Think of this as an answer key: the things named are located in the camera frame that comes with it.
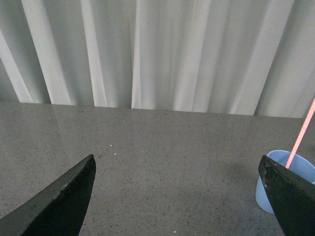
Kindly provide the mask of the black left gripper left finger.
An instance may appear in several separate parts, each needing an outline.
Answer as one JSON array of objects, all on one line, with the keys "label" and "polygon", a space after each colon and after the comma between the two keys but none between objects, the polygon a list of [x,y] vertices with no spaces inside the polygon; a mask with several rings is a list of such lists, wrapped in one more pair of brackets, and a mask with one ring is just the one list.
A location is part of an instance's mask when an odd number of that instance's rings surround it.
[{"label": "black left gripper left finger", "polygon": [[0,220],[2,236],[77,236],[91,199],[96,162],[90,154]]}]

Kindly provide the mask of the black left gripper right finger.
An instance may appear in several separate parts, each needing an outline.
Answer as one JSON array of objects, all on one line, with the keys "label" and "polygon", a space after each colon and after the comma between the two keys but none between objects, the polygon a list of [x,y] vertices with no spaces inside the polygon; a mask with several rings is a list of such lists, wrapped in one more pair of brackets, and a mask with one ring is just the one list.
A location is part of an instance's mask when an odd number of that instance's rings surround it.
[{"label": "black left gripper right finger", "polygon": [[258,166],[264,192],[286,236],[315,234],[315,185],[263,155]]}]

